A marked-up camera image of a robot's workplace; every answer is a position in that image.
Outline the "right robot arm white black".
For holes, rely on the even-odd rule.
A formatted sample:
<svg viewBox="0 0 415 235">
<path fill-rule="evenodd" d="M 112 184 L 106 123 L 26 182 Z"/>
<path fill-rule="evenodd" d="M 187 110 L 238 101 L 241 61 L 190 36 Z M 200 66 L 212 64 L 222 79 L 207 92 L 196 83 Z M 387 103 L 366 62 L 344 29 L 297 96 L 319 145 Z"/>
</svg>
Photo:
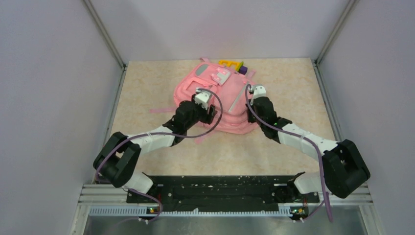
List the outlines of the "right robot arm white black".
<svg viewBox="0 0 415 235">
<path fill-rule="evenodd" d="M 347 198 L 365 183 L 371 173 L 356 144 L 351 140 L 332 141 L 279 117 L 268 97 L 248 99 L 248 121 L 256 122 L 263 134 L 277 143 L 293 147 L 318 161 L 315 173 L 298 173 L 290 180 L 287 196 L 301 201 L 307 193 L 329 191 L 339 198 Z"/>
</svg>

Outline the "pink student backpack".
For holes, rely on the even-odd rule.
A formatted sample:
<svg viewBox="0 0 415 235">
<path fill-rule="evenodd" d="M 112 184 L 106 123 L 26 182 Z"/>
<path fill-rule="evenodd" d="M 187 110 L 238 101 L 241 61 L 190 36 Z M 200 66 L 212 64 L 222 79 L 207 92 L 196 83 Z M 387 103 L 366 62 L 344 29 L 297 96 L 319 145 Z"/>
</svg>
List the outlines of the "pink student backpack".
<svg viewBox="0 0 415 235">
<path fill-rule="evenodd" d="M 248 134 L 258 127 L 256 123 L 248 122 L 245 98 L 245 87 L 247 84 L 254 85 L 255 73 L 255 70 L 248 69 L 246 75 L 243 75 L 219 62 L 201 58 L 201 62 L 176 86 L 173 93 L 174 106 L 150 109 L 149 112 L 173 112 L 181 101 L 189 100 L 197 88 L 205 88 L 215 93 L 209 101 L 209 105 L 214 105 L 217 110 L 213 121 L 216 122 L 222 116 L 212 133 Z"/>
</svg>

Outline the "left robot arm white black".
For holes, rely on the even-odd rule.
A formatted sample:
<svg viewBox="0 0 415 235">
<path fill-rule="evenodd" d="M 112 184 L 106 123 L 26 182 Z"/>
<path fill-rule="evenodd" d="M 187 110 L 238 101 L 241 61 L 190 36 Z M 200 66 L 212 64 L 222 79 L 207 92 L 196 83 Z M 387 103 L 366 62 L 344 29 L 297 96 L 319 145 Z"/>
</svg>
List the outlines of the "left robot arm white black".
<svg viewBox="0 0 415 235">
<path fill-rule="evenodd" d="M 157 196 L 153 181 L 136 170 L 138 158 L 151 151 L 172 147 L 187 138 L 188 130 L 198 122 L 212 124 L 217 111 L 213 105 L 204 108 L 194 101 L 182 101 L 172 118 L 150 132 L 111 135 L 93 162 L 93 167 L 115 188 L 138 191 L 144 202 L 152 202 Z"/>
</svg>

